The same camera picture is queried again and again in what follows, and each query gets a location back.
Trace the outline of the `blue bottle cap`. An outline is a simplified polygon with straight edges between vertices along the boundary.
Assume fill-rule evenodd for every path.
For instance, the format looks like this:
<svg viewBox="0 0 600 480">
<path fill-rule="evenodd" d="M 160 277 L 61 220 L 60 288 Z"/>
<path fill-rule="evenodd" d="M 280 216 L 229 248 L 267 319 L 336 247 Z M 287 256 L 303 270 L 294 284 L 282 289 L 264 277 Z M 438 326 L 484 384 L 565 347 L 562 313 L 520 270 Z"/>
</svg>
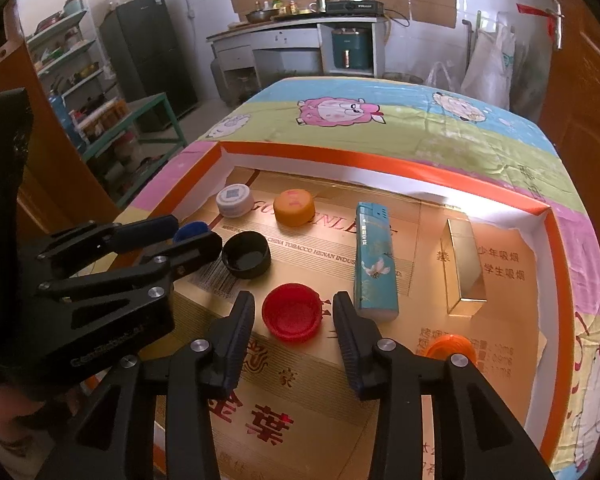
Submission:
<svg viewBox="0 0 600 480">
<path fill-rule="evenodd" d="M 174 243 L 181 243 L 184 240 L 202 235 L 210 231 L 210 228 L 206 222 L 203 221 L 192 221 L 181 226 L 174 234 Z"/>
</svg>

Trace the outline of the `black bottle cap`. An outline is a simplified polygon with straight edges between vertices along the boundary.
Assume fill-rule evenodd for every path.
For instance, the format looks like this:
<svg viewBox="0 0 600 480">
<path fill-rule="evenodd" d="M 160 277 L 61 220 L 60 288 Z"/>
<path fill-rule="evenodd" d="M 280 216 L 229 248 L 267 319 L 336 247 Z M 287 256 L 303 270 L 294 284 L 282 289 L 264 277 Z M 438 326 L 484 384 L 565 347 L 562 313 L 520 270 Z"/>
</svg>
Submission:
<svg viewBox="0 0 600 480">
<path fill-rule="evenodd" d="M 271 266 L 271 251 L 266 238 L 254 231 L 232 236 L 223 246 L 222 261 L 235 278 L 253 280 Z"/>
</svg>

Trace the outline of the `translucent orange bottle cap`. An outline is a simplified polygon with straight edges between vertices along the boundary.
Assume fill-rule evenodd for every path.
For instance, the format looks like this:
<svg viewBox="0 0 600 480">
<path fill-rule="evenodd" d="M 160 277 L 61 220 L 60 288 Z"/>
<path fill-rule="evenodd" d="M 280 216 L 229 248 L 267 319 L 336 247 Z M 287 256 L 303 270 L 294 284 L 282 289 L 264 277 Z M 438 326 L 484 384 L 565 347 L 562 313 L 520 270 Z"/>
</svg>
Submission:
<svg viewBox="0 0 600 480">
<path fill-rule="evenodd" d="M 446 334 L 434 338 L 428 344 L 424 356 L 430 359 L 446 360 L 453 354 L 461 354 L 472 363 L 477 363 L 477 352 L 471 341 L 462 335 Z"/>
</svg>

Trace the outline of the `white bottle cap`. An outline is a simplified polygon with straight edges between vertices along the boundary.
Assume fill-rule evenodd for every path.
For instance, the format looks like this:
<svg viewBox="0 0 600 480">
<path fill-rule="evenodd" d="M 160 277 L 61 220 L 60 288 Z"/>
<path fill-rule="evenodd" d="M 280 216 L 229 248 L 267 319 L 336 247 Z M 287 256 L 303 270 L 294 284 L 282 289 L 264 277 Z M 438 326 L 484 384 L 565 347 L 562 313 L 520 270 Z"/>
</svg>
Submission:
<svg viewBox="0 0 600 480">
<path fill-rule="evenodd" d="M 252 211 L 254 199 L 248 185 L 233 183 L 216 194 L 219 214 L 225 218 L 240 218 Z"/>
</svg>

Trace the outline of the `red bottle cap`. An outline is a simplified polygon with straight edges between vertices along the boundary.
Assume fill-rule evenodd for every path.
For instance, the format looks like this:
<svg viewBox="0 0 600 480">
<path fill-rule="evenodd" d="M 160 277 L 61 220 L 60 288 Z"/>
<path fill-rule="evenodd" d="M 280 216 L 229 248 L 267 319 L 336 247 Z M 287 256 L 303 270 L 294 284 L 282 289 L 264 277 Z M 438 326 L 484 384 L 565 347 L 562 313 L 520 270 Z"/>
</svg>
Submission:
<svg viewBox="0 0 600 480">
<path fill-rule="evenodd" d="M 261 308 L 270 333 L 285 344 L 303 344 L 316 336 L 322 322 L 322 302 L 309 286 L 287 283 L 272 290 Z"/>
</svg>

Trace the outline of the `opaque orange bottle cap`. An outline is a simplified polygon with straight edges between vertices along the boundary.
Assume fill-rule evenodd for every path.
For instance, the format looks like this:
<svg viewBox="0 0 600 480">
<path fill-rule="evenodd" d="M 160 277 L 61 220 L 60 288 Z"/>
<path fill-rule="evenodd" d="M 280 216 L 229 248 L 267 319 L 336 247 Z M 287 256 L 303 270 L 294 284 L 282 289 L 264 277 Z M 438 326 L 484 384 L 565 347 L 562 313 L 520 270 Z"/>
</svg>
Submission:
<svg viewBox="0 0 600 480">
<path fill-rule="evenodd" d="M 291 188 L 275 197 L 273 202 L 276 221 L 283 226 L 305 226 L 314 217 L 315 203 L 312 194 L 303 188 Z"/>
</svg>

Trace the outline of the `teal lighter with bird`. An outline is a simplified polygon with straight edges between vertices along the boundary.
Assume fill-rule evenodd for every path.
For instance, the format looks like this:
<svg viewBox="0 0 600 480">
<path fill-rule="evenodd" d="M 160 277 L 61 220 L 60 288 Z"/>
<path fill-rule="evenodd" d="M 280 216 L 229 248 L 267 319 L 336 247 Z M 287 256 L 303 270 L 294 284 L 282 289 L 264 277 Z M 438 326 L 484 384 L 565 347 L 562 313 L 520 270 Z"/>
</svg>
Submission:
<svg viewBox="0 0 600 480">
<path fill-rule="evenodd" d="M 399 296 L 388 209 L 359 202 L 355 227 L 354 306 L 363 318 L 393 321 L 399 315 Z"/>
</svg>

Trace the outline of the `green metal table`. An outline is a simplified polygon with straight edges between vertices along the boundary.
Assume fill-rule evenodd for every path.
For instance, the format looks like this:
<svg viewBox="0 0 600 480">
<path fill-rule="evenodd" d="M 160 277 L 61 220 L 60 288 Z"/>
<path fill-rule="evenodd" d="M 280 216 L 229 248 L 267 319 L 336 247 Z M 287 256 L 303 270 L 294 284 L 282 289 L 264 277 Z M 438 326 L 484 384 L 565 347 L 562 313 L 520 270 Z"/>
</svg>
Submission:
<svg viewBox="0 0 600 480">
<path fill-rule="evenodd" d="M 166 131 L 140 130 L 144 119 L 159 112 L 166 114 Z M 188 145 L 164 93 L 129 103 L 112 99 L 82 120 L 79 129 L 86 140 L 82 162 L 120 209 Z"/>
</svg>

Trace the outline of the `shallow cardboard tray box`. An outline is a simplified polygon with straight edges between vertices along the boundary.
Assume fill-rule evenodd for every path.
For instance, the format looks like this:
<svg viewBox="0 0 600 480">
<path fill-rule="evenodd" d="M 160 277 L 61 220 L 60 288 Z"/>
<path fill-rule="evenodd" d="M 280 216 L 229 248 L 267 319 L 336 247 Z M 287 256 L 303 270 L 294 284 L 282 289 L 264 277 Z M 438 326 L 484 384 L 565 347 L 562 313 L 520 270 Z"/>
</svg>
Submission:
<svg viewBox="0 0 600 480">
<path fill-rule="evenodd" d="M 209 405 L 225 479 L 363 479 L 378 403 L 350 388 L 334 298 L 373 320 L 379 350 L 424 356 L 465 337 L 475 364 L 544 460 L 558 448 L 572 356 L 571 287 L 551 206 L 491 183 L 378 155 L 245 141 L 206 142 L 170 162 L 120 220 L 173 214 L 224 242 L 262 235 L 272 262 L 234 278 L 215 261 L 174 286 L 165 356 L 256 300 L 242 378 Z"/>
</svg>

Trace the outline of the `kitchen storage shelf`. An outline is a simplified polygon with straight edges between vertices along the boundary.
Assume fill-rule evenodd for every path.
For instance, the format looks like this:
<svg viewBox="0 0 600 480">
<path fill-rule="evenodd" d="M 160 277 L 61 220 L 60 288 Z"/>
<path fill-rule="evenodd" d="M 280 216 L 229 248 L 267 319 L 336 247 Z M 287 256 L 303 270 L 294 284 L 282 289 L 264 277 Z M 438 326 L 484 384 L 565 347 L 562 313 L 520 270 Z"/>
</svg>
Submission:
<svg viewBox="0 0 600 480">
<path fill-rule="evenodd" d="M 66 0 L 40 21 L 27 47 L 38 81 L 61 127 L 79 153 L 96 138 L 79 123 L 94 110 L 122 97 L 87 0 Z"/>
</svg>

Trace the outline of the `dark refrigerator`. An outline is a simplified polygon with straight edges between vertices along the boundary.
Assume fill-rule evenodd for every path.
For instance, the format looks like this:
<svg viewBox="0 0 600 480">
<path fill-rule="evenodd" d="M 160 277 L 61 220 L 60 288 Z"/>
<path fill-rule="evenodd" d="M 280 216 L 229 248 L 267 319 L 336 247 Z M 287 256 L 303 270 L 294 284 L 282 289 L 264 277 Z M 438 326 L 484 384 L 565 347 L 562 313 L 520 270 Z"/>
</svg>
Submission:
<svg viewBox="0 0 600 480">
<path fill-rule="evenodd" d="M 198 102 L 166 0 L 132 0 L 110 11 L 99 35 L 126 102 L 163 93 L 175 116 Z"/>
</svg>

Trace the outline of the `kitchen counter cabinet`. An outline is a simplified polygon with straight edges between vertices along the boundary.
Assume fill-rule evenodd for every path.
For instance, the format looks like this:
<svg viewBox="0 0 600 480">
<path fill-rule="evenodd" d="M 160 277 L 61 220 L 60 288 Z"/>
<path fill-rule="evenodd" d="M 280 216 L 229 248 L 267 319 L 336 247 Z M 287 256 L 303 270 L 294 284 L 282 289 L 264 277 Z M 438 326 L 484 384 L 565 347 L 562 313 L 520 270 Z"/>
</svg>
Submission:
<svg viewBox="0 0 600 480">
<path fill-rule="evenodd" d="M 336 60 L 334 39 L 359 34 L 368 61 L 355 67 L 344 52 Z M 281 79 L 346 76 L 379 78 L 385 73 L 385 18 L 326 16 L 236 27 L 207 38 L 222 99 L 237 104 Z"/>
</svg>

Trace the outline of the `colourful cartoon tablecloth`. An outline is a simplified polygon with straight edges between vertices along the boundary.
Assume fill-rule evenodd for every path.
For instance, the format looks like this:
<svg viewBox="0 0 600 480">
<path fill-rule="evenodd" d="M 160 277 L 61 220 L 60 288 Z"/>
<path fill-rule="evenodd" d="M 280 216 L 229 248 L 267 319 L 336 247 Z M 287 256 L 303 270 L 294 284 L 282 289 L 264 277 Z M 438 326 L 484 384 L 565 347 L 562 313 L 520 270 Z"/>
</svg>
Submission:
<svg viewBox="0 0 600 480">
<path fill-rule="evenodd" d="M 566 418 L 556 453 L 546 462 L 559 479 L 581 479 L 592 471 L 600 438 L 600 244 L 565 166 L 537 125 L 418 84 L 303 77 L 259 92 L 178 156 L 218 141 L 331 148 L 417 162 L 551 206 L 566 252 L 573 352 L 566 366 Z"/>
</svg>

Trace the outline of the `black gas stove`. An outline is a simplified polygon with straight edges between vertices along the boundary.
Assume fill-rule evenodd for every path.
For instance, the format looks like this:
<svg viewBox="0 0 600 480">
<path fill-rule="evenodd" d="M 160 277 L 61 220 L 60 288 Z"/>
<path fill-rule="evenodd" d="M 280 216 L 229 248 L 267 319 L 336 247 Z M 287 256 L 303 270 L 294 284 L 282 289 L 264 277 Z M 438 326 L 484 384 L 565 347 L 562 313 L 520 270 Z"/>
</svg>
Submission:
<svg viewBox="0 0 600 480">
<path fill-rule="evenodd" d="M 325 13 L 330 16 L 381 16 L 385 7 L 379 0 L 326 0 Z"/>
</svg>

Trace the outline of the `wooden door right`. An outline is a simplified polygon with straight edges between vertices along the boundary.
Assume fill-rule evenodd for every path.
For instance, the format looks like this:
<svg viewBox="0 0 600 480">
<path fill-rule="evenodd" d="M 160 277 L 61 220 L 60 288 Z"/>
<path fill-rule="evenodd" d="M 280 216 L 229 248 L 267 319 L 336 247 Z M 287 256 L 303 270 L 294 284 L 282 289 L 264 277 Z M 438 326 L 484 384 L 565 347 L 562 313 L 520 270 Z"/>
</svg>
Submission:
<svg viewBox="0 0 600 480">
<path fill-rule="evenodd" d="M 600 203 L 600 19 L 585 0 L 550 0 L 562 11 L 562 47 L 550 61 L 540 125 L 586 206 Z"/>
</svg>

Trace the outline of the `white sack bag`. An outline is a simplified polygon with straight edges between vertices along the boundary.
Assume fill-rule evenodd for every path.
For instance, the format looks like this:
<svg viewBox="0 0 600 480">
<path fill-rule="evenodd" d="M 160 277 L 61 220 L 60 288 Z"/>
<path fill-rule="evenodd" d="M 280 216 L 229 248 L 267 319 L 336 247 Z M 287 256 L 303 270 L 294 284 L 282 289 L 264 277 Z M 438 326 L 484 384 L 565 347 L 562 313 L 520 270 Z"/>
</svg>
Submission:
<svg viewBox="0 0 600 480">
<path fill-rule="evenodd" d="M 515 34 L 508 26 L 498 24 L 496 32 L 479 29 L 460 92 L 508 110 L 514 61 Z"/>
</svg>

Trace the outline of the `wooden door frame left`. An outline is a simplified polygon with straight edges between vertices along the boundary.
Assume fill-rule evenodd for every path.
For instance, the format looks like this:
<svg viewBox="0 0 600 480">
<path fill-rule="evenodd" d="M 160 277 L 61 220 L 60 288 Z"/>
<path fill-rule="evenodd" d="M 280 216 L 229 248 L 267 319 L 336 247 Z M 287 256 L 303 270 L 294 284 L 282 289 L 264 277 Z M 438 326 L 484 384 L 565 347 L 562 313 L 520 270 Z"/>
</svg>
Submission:
<svg viewBox="0 0 600 480">
<path fill-rule="evenodd" d="M 114 221 L 119 209 L 61 128 L 38 81 L 24 41 L 17 0 L 3 9 L 7 42 L 0 47 L 0 92 L 27 90 L 33 115 L 28 157 L 17 196 L 17 236 L 32 240 L 93 220 Z"/>
</svg>

